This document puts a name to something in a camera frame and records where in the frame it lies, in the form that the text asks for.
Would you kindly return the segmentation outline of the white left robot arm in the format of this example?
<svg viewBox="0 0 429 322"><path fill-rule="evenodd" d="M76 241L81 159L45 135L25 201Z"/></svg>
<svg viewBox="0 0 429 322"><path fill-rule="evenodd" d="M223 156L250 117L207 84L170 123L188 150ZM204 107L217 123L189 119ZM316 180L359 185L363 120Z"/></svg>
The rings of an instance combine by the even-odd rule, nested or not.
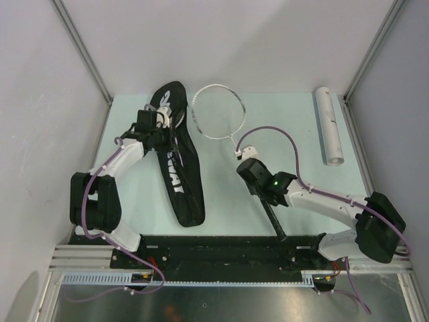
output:
<svg viewBox="0 0 429 322"><path fill-rule="evenodd" d="M114 139L117 149L101 165L73 174L70 181L70 221L89 239L101 238L119 250L134 268L147 263L148 252L140 247L141 236L122 216L117 183L150 151L167 147L174 124L169 106L147 105L137 121Z"/></svg>

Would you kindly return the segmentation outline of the black Crossway racket bag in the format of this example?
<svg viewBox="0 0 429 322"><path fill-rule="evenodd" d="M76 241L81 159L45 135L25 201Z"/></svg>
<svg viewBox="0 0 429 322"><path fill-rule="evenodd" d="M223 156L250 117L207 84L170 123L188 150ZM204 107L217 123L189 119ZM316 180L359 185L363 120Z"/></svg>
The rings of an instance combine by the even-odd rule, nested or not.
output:
<svg viewBox="0 0 429 322"><path fill-rule="evenodd" d="M184 85L174 80L160 87L149 104L154 108L169 107L172 125L166 147L158 152L162 178L178 223L194 227L204 223L205 205L198 152L187 127L187 93Z"/></svg>

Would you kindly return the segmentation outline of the black white badminton racket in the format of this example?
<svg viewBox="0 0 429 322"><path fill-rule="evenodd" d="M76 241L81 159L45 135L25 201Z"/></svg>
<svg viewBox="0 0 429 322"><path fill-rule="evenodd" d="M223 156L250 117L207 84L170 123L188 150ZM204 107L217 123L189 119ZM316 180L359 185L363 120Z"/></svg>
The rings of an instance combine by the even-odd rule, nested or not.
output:
<svg viewBox="0 0 429 322"><path fill-rule="evenodd" d="M238 94L225 85L207 85L194 95L191 112L198 132L213 141L230 141L235 157L235 151L239 148L234 136L244 126L246 120L246 108ZM277 201L265 201L255 195L252 196L259 200L277 238L281 242L285 241L287 235L272 209Z"/></svg>

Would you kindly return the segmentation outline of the white shuttlecock tube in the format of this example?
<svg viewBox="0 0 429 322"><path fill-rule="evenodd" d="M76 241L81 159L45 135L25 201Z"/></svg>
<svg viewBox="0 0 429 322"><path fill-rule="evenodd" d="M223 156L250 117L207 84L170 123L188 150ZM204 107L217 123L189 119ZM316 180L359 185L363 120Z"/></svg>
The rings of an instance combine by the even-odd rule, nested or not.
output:
<svg viewBox="0 0 429 322"><path fill-rule="evenodd" d="M314 96L326 164L328 166L340 166L344 163L344 156L329 88L318 87Z"/></svg>

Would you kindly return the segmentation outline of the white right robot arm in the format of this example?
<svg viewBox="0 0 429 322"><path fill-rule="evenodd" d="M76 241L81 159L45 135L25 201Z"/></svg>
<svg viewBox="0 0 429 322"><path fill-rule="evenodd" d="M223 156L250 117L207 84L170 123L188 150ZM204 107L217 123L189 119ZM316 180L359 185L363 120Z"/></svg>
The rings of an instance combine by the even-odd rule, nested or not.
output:
<svg viewBox="0 0 429 322"><path fill-rule="evenodd" d="M348 227L321 237L309 252L313 267L325 269L333 260L357 254L382 264L393 259L406 223L385 195L374 192L363 197L322 191L294 174L272 174L256 158L240 163L237 174L249 192L268 205L312 211Z"/></svg>

